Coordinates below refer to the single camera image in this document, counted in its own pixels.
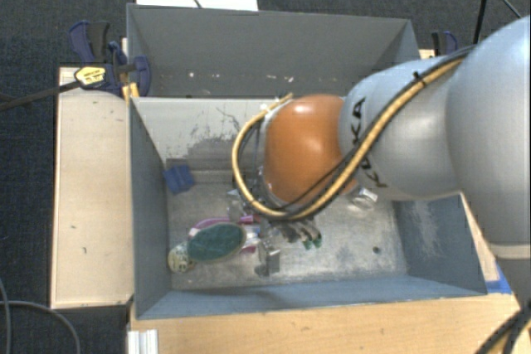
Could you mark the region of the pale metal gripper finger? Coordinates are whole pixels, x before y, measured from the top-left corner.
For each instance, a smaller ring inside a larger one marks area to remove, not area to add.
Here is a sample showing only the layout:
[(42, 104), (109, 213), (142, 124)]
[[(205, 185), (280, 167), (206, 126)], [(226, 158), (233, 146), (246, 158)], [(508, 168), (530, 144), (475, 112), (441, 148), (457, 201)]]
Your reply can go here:
[(244, 215), (242, 199), (237, 189), (231, 189), (226, 195), (227, 216), (230, 221), (239, 221)]
[(259, 264), (255, 267), (258, 276), (269, 277), (280, 272), (280, 250), (269, 241), (262, 240), (258, 244), (258, 259)]

